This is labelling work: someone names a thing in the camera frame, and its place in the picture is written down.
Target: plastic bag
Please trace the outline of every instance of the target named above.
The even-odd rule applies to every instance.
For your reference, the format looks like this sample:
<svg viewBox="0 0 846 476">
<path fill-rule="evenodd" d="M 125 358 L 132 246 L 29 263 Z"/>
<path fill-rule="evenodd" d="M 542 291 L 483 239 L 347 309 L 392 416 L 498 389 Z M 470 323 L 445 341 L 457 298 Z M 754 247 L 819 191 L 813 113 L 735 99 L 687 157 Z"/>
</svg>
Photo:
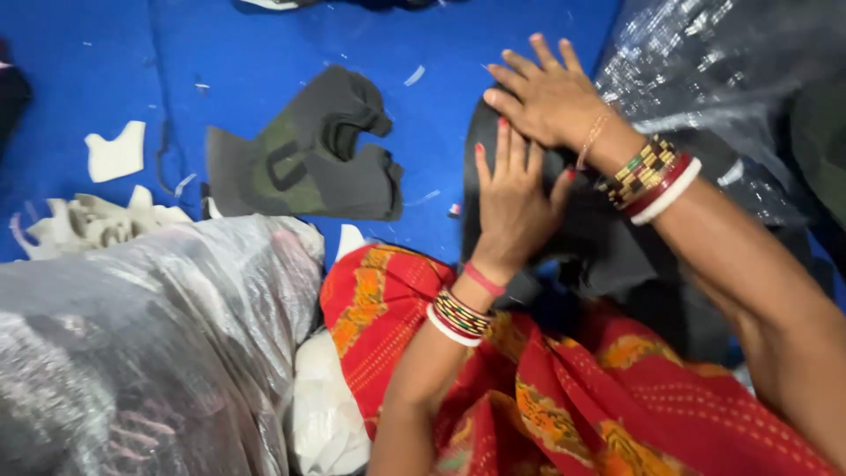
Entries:
<svg viewBox="0 0 846 476">
<path fill-rule="evenodd" d="M 0 266 L 0 473 L 288 474 L 323 253 L 254 215 Z"/>
<path fill-rule="evenodd" d="M 371 441 L 329 333 L 306 341 L 296 362 L 288 432 L 296 467 L 304 476 L 352 474 L 370 458 Z"/>
<path fill-rule="evenodd" d="M 626 0 L 596 86 L 645 133 L 715 132 L 792 196 L 775 119 L 802 85 L 843 72 L 844 23 L 840 0 Z"/>
</svg>

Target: red sari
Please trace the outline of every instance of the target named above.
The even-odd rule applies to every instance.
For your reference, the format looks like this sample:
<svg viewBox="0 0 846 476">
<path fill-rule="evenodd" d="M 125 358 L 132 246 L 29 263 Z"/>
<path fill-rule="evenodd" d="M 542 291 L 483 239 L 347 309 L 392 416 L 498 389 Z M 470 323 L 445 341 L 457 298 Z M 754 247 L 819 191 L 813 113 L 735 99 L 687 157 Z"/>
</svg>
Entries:
<svg viewBox="0 0 846 476">
<path fill-rule="evenodd" d="M 321 290 L 343 376 L 375 438 L 394 366 L 452 269 L 395 246 L 336 263 Z M 683 362 L 597 307 L 580 335 L 498 313 L 434 422 L 441 474 L 831 474 L 726 369 Z"/>
</svg>

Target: red thread bracelet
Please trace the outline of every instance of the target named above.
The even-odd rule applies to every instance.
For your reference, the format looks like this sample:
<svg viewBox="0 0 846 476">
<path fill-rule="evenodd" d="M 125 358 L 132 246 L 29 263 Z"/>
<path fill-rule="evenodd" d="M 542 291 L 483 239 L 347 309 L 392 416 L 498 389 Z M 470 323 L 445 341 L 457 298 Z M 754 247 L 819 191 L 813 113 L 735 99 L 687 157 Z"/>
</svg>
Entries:
<svg viewBox="0 0 846 476">
<path fill-rule="evenodd" d="M 500 297 L 505 294 L 505 286 L 496 285 L 493 281 L 485 277 L 475 266 L 473 262 L 468 261 L 464 265 L 464 274 L 467 274 L 479 286 L 485 288 L 485 291 L 491 293 L 491 296 Z"/>
<path fill-rule="evenodd" d="M 687 170 L 690 166 L 690 155 L 683 153 L 676 158 L 675 163 L 671 166 L 667 175 L 661 180 L 655 188 L 647 191 L 643 196 L 636 198 L 631 205 L 623 210 L 630 217 L 634 217 L 638 213 L 646 210 L 655 200 L 658 199 L 670 186 L 675 183 L 676 179 Z"/>
</svg>

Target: blue surface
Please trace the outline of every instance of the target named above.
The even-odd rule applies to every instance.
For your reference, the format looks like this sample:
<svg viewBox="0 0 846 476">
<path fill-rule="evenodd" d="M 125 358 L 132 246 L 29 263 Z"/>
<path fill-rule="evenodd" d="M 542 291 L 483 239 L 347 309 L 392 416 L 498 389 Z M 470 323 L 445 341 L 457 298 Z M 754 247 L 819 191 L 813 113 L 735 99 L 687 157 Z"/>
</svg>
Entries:
<svg viewBox="0 0 846 476">
<path fill-rule="evenodd" d="M 395 223 L 307 218 L 327 238 L 327 262 L 341 223 L 457 261 L 459 222 L 447 213 L 462 200 L 470 115 L 492 82 L 483 65 L 498 61 L 505 47 L 529 54 L 528 36 L 541 31 L 570 38 L 585 67 L 594 68 L 617 6 L 618 0 L 470 0 L 410 12 L 330 2 L 275 13 L 238 0 L 45 0 L 37 6 L 4 0 L 0 32 L 36 100 L 0 172 L 0 221 L 21 213 L 26 226 L 25 202 L 45 216 L 43 199 L 77 192 L 125 205 L 136 183 L 149 188 L 156 203 L 177 204 L 155 176 L 166 106 L 173 121 L 165 181 L 173 188 L 192 172 L 205 179 L 207 125 L 251 138 L 306 81 L 339 63 L 368 76 L 385 97 L 392 134 L 361 142 L 378 141 L 405 167 L 406 206 Z M 420 66 L 426 72 L 406 86 Z M 207 95 L 194 86 L 198 79 L 210 86 Z M 83 138 L 94 132 L 111 140 L 130 120 L 147 123 L 145 169 L 91 183 Z M 179 204 L 200 217 L 199 180 L 189 183 Z M 4 227 L 0 261 L 23 257 Z"/>
</svg>

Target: black strap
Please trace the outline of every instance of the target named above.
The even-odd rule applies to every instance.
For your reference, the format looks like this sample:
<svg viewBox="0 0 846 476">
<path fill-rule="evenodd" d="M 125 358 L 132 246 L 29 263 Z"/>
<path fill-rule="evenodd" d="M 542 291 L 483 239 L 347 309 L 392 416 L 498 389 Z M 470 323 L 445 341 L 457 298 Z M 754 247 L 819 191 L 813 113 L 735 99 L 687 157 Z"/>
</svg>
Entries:
<svg viewBox="0 0 846 476">
<path fill-rule="evenodd" d="M 303 161 L 299 161 L 294 168 L 282 178 L 276 175 L 276 164 L 283 160 L 290 160 L 291 156 L 299 152 L 296 141 L 289 141 L 267 156 L 265 165 L 267 166 L 267 176 L 270 178 L 273 186 L 278 191 L 286 191 L 287 189 L 299 184 L 308 175 L 308 170 L 305 168 Z"/>
</svg>

